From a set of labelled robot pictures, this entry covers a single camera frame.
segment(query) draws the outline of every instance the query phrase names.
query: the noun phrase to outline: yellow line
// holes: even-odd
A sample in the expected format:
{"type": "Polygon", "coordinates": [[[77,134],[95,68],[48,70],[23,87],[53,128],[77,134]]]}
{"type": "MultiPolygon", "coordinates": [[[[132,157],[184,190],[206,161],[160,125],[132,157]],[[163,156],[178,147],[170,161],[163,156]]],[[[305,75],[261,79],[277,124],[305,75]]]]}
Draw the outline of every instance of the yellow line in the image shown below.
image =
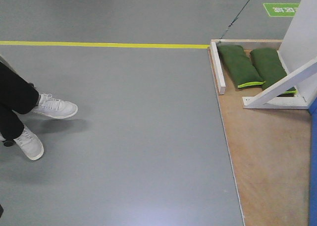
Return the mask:
{"type": "Polygon", "coordinates": [[[0,45],[147,48],[147,49],[207,49],[209,47],[209,45],[207,44],[124,44],[124,43],[34,42],[34,41],[0,41],[0,45]]]}

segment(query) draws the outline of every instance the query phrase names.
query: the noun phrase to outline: wooden platform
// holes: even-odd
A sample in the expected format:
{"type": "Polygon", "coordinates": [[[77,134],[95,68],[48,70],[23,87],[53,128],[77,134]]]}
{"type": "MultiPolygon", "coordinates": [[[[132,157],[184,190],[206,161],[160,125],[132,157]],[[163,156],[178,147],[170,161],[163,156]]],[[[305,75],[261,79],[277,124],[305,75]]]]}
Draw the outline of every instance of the wooden platform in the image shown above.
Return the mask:
{"type": "Polygon", "coordinates": [[[246,226],[308,225],[311,116],[307,110],[243,109],[224,70],[219,96],[246,226]]]}

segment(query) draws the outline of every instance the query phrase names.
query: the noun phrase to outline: white trim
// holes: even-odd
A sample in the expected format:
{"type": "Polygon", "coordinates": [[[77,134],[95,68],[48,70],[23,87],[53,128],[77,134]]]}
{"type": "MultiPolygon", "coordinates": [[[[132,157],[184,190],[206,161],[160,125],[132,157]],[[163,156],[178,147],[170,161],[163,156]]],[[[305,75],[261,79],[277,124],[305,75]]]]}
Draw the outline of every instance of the white trim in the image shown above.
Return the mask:
{"type": "Polygon", "coordinates": [[[224,76],[222,72],[221,62],[217,50],[217,46],[215,42],[211,42],[211,51],[209,55],[209,59],[211,61],[211,68],[214,73],[214,78],[216,81],[216,85],[218,87],[218,93],[223,95],[226,90],[226,83],[224,81],[224,76]]]}
{"type": "Polygon", "coordinates": [[[217,45],[240,45],[245,50],[259,48],[279,49],[282,44],[280,39],[212,39],[211,42],[215,42],[217,45]]]}
{"type": "Polygon", "coordinates": [[[242,97],[244,108],[246,109],[287,109],[287,110],[306,110],[308,104],[300,95],[294,97],[275,97],[263,105],[256,107],[248,106],[248,101],[253,97],[242,97]]]}

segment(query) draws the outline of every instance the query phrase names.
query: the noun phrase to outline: white sneaker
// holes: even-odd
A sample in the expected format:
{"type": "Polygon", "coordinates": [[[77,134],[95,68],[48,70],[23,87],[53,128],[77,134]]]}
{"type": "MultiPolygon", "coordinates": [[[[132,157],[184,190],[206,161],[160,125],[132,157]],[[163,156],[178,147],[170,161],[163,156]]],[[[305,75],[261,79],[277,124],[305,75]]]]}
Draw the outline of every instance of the white sneaker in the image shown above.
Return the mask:
{"type": "Polygon", "coordinates": [[[24,126],[22,134],[14,141],[31,160],[39,159],[44,153],[44,147],[40,139],[27,126],[24,126]]]}
{"type": "Polygon", "coordinates": [[[34,107],[32,112],[43,114],[51,118],[69,118],[74,116],[77,111],[77,105],[53,98],[51,94],[40,94],[39,105],[34,107]]]}

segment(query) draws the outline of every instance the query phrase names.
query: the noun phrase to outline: green bag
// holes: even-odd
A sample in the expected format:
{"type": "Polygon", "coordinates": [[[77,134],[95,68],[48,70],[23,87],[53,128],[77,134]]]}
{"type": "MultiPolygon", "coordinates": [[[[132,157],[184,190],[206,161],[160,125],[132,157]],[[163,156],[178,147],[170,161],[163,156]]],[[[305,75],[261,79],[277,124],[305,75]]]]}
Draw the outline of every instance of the green bag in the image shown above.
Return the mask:
{"type": "MultiPolygon", "coordinates": [[[[250,54],[254,67],[265,80],[262,85],[263,90],[287,76],[275,49],[254,49],[250,54]]],[[[296,89],[292,87],[283,94],[296,94],[296,89]]]]}
{"type": "Polygon", "coordinates": [[[259,86],[264,83],[241,46],[224,45],[217,48],[237,88],[259,86]]]}

